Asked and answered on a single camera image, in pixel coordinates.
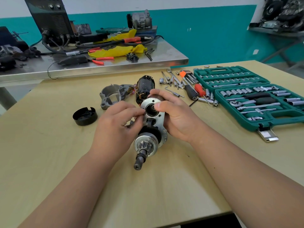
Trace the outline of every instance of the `forearm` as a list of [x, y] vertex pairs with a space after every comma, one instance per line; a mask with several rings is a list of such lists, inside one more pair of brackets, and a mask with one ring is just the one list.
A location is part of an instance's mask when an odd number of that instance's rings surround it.
[[248, 228], [304, 226], [303, 186], [250, 156], [206, 124], [201, 128], [198, 134], [204, 136], [191, 145]]
[[87, 227], [111, 168], [86, 153], [20, 228]]

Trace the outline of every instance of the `teal wall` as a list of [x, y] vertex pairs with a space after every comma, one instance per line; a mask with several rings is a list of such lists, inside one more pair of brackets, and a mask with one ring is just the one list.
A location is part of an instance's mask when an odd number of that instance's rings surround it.
[[[250, 32], [247, 27], [255, 5], [204, 7], [190, 9], [151, 10], [158, 34], [189, 57], [189, 65], [202, 65], [245, 60], [261, 60], [275, 51], [264, 34]], [[89, 23], [92, 30], [100, 27], [127, 26], [129, 12], [107, 12], [69, 15], [75, 24]], [[40, 39], [32, 17], [0, 19], [10, 31], [29, 32], [22, 38], [29, 44]], [[304, 59], [304, 46], [296, 45], [287, 53], [291, 60]], [[275, 57], [268, 63], [282, 62]]]

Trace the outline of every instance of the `green tool case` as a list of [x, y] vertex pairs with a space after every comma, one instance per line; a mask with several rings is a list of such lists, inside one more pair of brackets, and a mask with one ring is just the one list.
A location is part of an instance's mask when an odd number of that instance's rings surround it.
[[[301, 103], [299, 103], [299, 105], [292, 105], [296, 103], [286, 102], [290, 98], [299, 98], [298, 101], [304, 101], [304, 97], [299, 96], [296, 93], [285, 89], [284, 87], [278, 86], [276, 84], [270, 84], [270, 81], [267, 79], [241, 66], [209, 68], [203, 70], [198, 69], [194, 71], [194, 75], [205, 89], [209, 89], [210, 92], [214, 92], [215, 99], [218, 100], [219, 103], [221, 103], [230, 112], [231, 115], [233, 115], [233, 117], [242, 127], [249, 131], [259, 131], [260, 133], [266, 133], [271, 131], [271, 128], [273, 126], [304, 122], [304, 104], [301, 105]], [[249, 88], [253, 92], [235, 94], [231, 96], [224, 96], [222, 94], [222, 91], [226, 92], [245, 88]], [[257, 92], [253, 88], [262, 90], [259, 93], [269, 93], [269, 97], [275, 99], [273, 99], [273, 101], [276, 102], [275, 104], [280, 103], [280, 105], [262, 107], [262, 111], [260, 111], [259, 108], [257, 108], [258, 110], [256, 110], [256, 108], [238, 110], [238, 107], [231, 105], [230, 102], [232, 101], [229, 101], [229, 99], [241, 98], [250, 94], [256, 94]], [[287, 96], [276, 96], [272, 93], [275, 91], [286, 91], [285, 94], [290, 94]], [[241, 98], [236, 99], [235, 101], [246, 102], [248, 99]], [[255, 106], [255, 104], [245, 104], [241, 107], [248, 106]], [[265, 141], [271, 141], [271, 139], [265, 139], [265, 136], [267, 136], [267, 134], [263, 134], [261, 136]]]

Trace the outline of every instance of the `socket wrench set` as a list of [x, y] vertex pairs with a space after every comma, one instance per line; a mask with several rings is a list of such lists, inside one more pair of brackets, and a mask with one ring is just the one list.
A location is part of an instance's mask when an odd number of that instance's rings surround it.
[[243, 67], [195, 70], [194, 75], [204, 88], [214, 90], [216, 99], [242, 127], [257, 131], [266, 142], [279, 139], [272, 127], [304, 122], [304, 97]]

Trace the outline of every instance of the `hand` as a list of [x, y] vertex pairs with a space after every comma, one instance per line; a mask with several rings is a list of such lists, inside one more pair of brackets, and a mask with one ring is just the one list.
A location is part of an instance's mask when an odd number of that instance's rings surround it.
[[[125, 101], [109, 107], [98, 120], [89, 152], [94, 158], [112, 167], [127, 152], [142, 129], [144, 113], [144, 109]], [[136, 117], [134, 124], [127, 128], [126, 123], [133, 117]]]
[[196, 138], [196, 128], [203, 121], [181, 99], [169, 92], [159, 89], [150, 91], [151, 95], [160, 95], [166, 101], [154, 104], [154, 108], [160, 112], [166, 112], [164, 126], [169, 134], [183, 141], [191, 143]]

